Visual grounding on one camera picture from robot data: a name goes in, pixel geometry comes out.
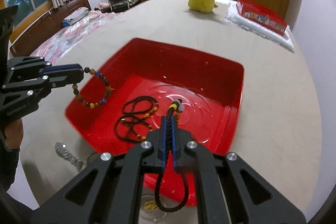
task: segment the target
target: silver screw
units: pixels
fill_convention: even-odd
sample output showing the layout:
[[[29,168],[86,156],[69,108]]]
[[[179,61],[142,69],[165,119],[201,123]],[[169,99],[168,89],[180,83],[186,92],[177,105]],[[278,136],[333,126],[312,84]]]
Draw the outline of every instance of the silver screw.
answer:
[[[230,152],[226,155],[228,160],[236,160],[237,159],[237,154],[234,152]]]
[[[197,142],[194,141],[187,142],[187,147],[190,149],[195,149],[197,147]]]
[[[112,158],[112,155],[108,152],[105,152],[103,154],[100,155],[100,158],[103,160],[103,161],[108,161]]]
[[[149,148],[152,147],[152,143],[149,142],[149,141],[144,141],[144,142],[141,143],[141,147],[142,147],[143,149],[149,149]]]

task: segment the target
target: bed headboard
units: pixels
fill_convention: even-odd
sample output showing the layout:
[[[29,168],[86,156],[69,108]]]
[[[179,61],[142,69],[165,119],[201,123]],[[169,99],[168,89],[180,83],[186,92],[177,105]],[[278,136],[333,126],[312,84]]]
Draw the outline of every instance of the bed headboard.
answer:
[[[88,0],[71,0],[62,7],[51,9],[30,25],[10,47],[14,57],[30,56],[43,42],[62,28],[62,21],[79,7],[88,7]]]

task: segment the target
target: beige tabletop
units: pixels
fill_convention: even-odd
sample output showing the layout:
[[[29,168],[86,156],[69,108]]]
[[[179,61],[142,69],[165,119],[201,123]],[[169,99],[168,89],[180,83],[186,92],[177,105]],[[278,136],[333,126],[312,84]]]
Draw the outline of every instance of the beige tabletop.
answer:
[[[243,98],[231,151],[305,212],[318,177],[322,141],[320,108],[307,64],[293,37],[295,54],[224,23],[227,9],[227,4],[219,3],[213,14],[204,15],[190,11],[187,0],[149,0],[89,34],[59,64],[99,68],[134,37],[191,47],[241,63]],[[79,88],[88,79],[86,75]],[[23,119],[21,161],[39,203],[78,173],[57,156],[56,142],[65,142],[82,160],[93,151],[64,117],[72,99],[70,86],[54,89],[38,111]],[[196,211],[189,210],[194,219]]]

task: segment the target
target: yellow band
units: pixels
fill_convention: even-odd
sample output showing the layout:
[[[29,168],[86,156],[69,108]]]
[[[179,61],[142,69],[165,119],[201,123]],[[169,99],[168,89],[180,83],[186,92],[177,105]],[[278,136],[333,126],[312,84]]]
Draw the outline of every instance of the yellow band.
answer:
[[[173,107],[175,110],[177,110],[177,108],[179,107],[177,104],[171,104],[170,106],[169,106],[169,108],[171,108],[171,107]]]

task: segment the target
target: human hand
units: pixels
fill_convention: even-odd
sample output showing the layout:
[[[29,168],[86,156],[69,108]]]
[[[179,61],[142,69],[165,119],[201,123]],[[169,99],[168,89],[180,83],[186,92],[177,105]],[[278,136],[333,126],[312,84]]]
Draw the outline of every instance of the human hand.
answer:
[[[10,123],[5,129],[5,144],[9,149],[19,148],[23,139],[22,119]]]

